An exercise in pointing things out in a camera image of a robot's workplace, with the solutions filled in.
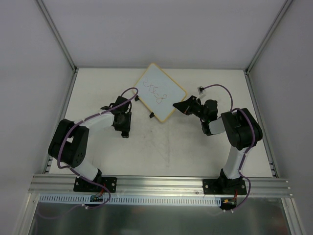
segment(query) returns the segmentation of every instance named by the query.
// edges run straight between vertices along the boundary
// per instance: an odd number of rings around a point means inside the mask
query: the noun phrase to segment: wire
[[[85,121],[88,121],[88,120],[90,120],[90,119],[92,119],[92,118],[94,118],[94,117],[97,117],[97,116],[99,116],[99,115],[105,114],[105,113],[110,112],[110,111],[112,111],[112,110],[114,110],[114,109],[117,109],[117,108],[123,106],[124,104],[130,102],[131,100],[133,100],[133,99],[138,95],[138,89],[137,89],[136,87],[130,87],[130,88],[126,89],[126,90],[122,93],[122,95],[125,94],[127,91],[132,90],[132,89],[136,90],[136,93],[135,93],[130,99],[126,100],[125,102],[123,102],[123,103],[121,103],[121,104],[119,104],[119,105],[114,106],[113,108],[110,108],[110,109],[108,109],[108,110],[104,110],[104,111],[101,112],[101,113],[97,113],[97,114],[91,115],[91,116],[85,118],[84,120],[79,121],[78,123],[74,124],[74,125],[72,126],[72,128],[70,128],[70,130],[69,130],[69,131],[67,132],[67,134],[65,135],[65,137],[64,137],[64,139],[63,139],[63,142],[62,142],[62,144],[61,144],[60,150],[59,150],[58,158],[57,158],[57,166],[58,166],[59,169],[69,168],[75,175],[77,175],[77,176],[80,177],[81,179],[87,181],[87,182],[90,183],[90,184],[93,184],[93,185],[96,185],[96,186],[98,186],[98,187],[101,187],[102,190],[105,190],[105,191],[108,193],[108,195],[109,195],[108,199],[107,199],[105,202],[103,202],[103,203],[101,203],[100,205],[95,206],[95,207],[86,207],[85,204],[78,204],[78,205],[72,207],[71,209],[69,209],[69,210],[68,210],[67,212],[65,212],[64,214],[59,215],[59,216],[54,216],[54,217],[47,217],[47,216],[42,215],[42,214],[39,212],[39,208],[37,208],[37,215],[38,215],[39,217],[41,217],[41,218],[43,218],[43,219],[58,219],[58,218],[63,217],[64,215],[68,214],[69,212],[71,212],[72,210],[74,210],[74,209],[77,208],[77,207],[85,207],[86,209],[97,209],[97,208],[100,208],[100,207],[104,206],[106,203],[108,203],[108,202],[110,201],[110,199],[111,199],[111,193],[110,193],[110,191],[109,191],[104,185],[98,184],[98,183],[96,183],[96,182],[94,182],[94,181],[91,181],[91,180],[85,178],[84,176],[80,175],[75,169],[71,168],[69,165],[61,166],[61,155],[62,155],[64,146],[65,146],[65,144],[66,144],[66,142],[67,142],[68,137],[70,136],[70,134],[73,132],[73,130],[74,130],[77,126],[79,126],[80,124],[82,124],[82,123],[84,123]]]
[[[203,89],[207,89],[207,88],[210,88],[210,87],[222,87],[222,88],[224,88],[228,92],[229,97],[230,97],[230,102],[231,102],[231,104],[230,104],[230,111],[232,111],[232,109],[233,109],[233,96],[231,95],[230,91],[225,86],[223,86],[221,84],[213,84],[213,85],[204,87]]]
[[[104,192],[104,190],[103,189],[101,189],[101,191],[100,192],[98,192],[94,197],[95,198],[99,198],[99,197],[101,197],[102,196],[102,194],[103,194],[103,192]]]
[[[243,110],[241,110],[240,108],[235,108],[232,111],[236,111],[236,110],[238,110],[240,113],[242,113],[242,115],[245,117],[246,121],[248,122],[248,125],[249,125],[249,127],[251,129],[251,132],[252,132],[252,143],[251,143],[250,147],[245,150],[245,153],[243,155],[243,158],[241,159],[241,162],[240,162],[240,165],[239,165],[239,169],[238,169],[239,175],[248,181],[249,189],[248,189],[248,192],[247,192],[245,198],[242,200],[242,202],[239,205],[237,205],[233,210],[237,210],[244,202],[246,202],[248,197],[249,197],[249,195],[250,195],[250,192],[251,192],[251,181],[250,181],[250,179],[248,177],[244,176],[241,173],[241,170],[243,168],[243,165],[244,165],[244,162],[245,162],[245,159],[246,159],[246,154],[254,146],[254,143],[255,143],[255,133],[254,133],[254,129],[253,129],[251,121],[249,120],[248,116],[244,113]]]
[[[231,200],[237,199],[237,195],[238,193],[237,193],[237,190],[235,189],[235,196]]]

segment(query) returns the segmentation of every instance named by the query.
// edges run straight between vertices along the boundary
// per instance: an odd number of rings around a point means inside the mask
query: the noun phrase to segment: white wall
[[[34,0],[0,1],[0,234],[40,173],[71,69]]]
[[[251,73],[279,167],[313,230],[313,2],[296,0]]]
[[[285,0],[44,0],[77,66],[245,69]]]

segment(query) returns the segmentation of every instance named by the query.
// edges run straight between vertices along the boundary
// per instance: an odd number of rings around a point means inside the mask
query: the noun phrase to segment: aluminum frame
[[[285,210],[286,219],[292,235],[306,235],[304,226],[300,220],[298,210],[293,198],[282,198],[282,203]]]
[[[113,176],[117,177],[116,195],[138,196],[198,196],[204,197],[202,180],[216,177],[159,177],[159,176]],[[29,193],[73,193],[75,175],[36,174]],[[281,178],[251,178],[250,197],[291,198],[288,180]],[[214,194],[216,197],[233,195]]]
[[[34,0],[35,3],[37,4],[39,10],[41,11],[43,17],[45,18],[45,21],[48,24],[48,27],[50,28],[50,30],[52,31],[56,41],[58,42],[64,56],[66,57],[70,67],[72,68],[73,71],[76,71],[77,67],[67,49],[67,47],[65,46],[65,43],[57,29],[57,27],[55,26],[55,23],[53,22],[53,19],[45,5],[45,3],[43,2],[43,0]]]
[[[38,193],[32,193],[28,195],[27,204],[23,212],[23,217],[18,223],[16,230],[13,232],[13,234],[27,235],[29,233],[36,212],[38,200]]]
[[[272,38],[273,33],[276,31],[279,23],[281,22],[281,20],[283,19],[283,17],[285,16],[286,12],[288,11],[288,9],[290,8],[290,6],[293,2],[294,2],[294,0],[286,0],[284,2],[283,6],[280,8],[277,16],[275,17],[273,23],[270,25],[268,31],[266,32],[263,40],[261,41],[260,45],[258,46],[258,49],[256,50],[254,56],[252,57],[249,65],[246,69],[248,75],[251,72],[253,66],[257,63],[258,59],[262,55],[262,52],[264,51],[264,49],[265,49],[266,45],[268,44],[268,42],[270,41],[270,39]]]
[[[267,129],[262,121],[262,116],[261,116],[261,113],[260,113],[260,110],[259,110],[259,106],[258,106],[258,102],[257,102],[257,99],[255,97],[255,94],[254,94],[254,91],[253,91],[253,86],[252,86],[252,82],[251,82],[251,79],[249,77],[249,75],[247,74],[247,72],[244,72],[245,73],[245,77],[246,77],[246,83],[247,83],[247,86],[248,86],[248,89],[249,89],[249,93],[250,93],[250,96],[251,96],[251,100],[252,100],[252,104],[253,104],[253,108],[254,108],[254,111],[255,111],[255,114],[256,114],[256,118],[258,120],[258,123],[261,127],[261,129],[263,130],[263,142],[264,142],[264,147],[265,147],[265,151],[266,151],[266,154],[268,156],[268,161],[269,161],[269,164],[271,166],[271,170],[273,171],[272,174],[274,177],[279,177],[280,173],[279,173],[279,169],[276,165],[276,160],[275,160],[275,156],[273,155],[273,151],[272,151],[272,147],[269,143],[269,140],[268,140],[268,137],[267,137]]]
[[[71,76],[71,79],[70,79],[70,82],[69,82],[69,86],[68,86],[68,90],[67,90],[67,93],[66,93],[66,96],[65,96],[65,99],[64,99],[62,108],[61,108],[60,113],[59,113],[59,116],[58,116],[58,120],[57,120],[57,122],[55,123],[53,132],[51,132],[51,139],[52,139],[52,137],[53,137],[53,134],[54,134],[55,130],[57,129],[57,127],[58,127],[58,125],[59,125],[59,122],[60,122],[62,119],[64,119],[65,114],[66,114],[66,112],[67,112],[67,107],[68,107],[69,100],[70,100],[70,97],[71,97],[72,92],[73,92],[73,89],[74,89],[74,85],[75,85],[77,73],[78,73],[78,69],[76,69],[76,71],[73,72],[73,74],[72,74],[72,76]],[[50,156],[48,155],[48,150],[47,150],[47,152],[46,152],[45,159],[46,159],[46,161],[44,162],[44,165],[42,165],[42,167],[41,167],[42,173],[49,173],[50,166],[51,166],[51,163],[52,163],[52,157],[50,157]]]

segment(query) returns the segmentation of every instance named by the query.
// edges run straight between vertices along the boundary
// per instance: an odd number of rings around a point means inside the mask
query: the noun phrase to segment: white table surface
[[[79,69],[66,118],[83,119],[115,102],[118,95],[133,86],[145,69]],[[234,107],[248,108],[256,118],[243,71],[165,69],[186,91],[198,95],[198,86],[219,83],[226,86]],[[206,90],[207,99],[218,102],[219,114],[230,109],[228,93],[220,87]],[[133,102],[130,137],[124,139],[113,127],[89,137],[86,158],[108,175],[219,176],[230,150],[226,133],[206,136],[199,118],[175,111],[165,123],[149,118],[149,110]],[[71,173],[58,169],[53,160],[50,173]],[[244,175],[272,177],[263,141],[249,153]]]

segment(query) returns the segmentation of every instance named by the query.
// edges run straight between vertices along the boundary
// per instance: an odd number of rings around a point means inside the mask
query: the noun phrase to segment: small whiteboard
[[[187,96],[187,92],[155,63],[148,66],[135,87],[139,90],[141,102],[160,122],[165,122],[173,113],[174,103]]]

